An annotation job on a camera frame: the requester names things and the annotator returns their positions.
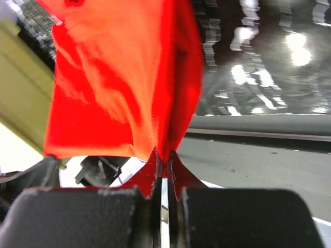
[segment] olive green panel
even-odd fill
[[[18,31],[0,20],[0,122],[42,153],[53,73],[17,37]]]

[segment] gray floor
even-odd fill
[[[331,154],[185,138],[182,162],[200,179],[226,187],[286,188],[314,217],[331,222]]]

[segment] red fabric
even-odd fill
[[[55,87],[44,152],[166,161],[200,95],[190,0],[39,0],[53,26]]]

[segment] orange cloth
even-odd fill
[[[189,0],[39,0],[53,26],[55,86],[44,152],[135,156],[178,147],[201,88]]]

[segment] shiny black surface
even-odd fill
[[[192,0],[205,57],[197,115],[331,113],[330,0]]]

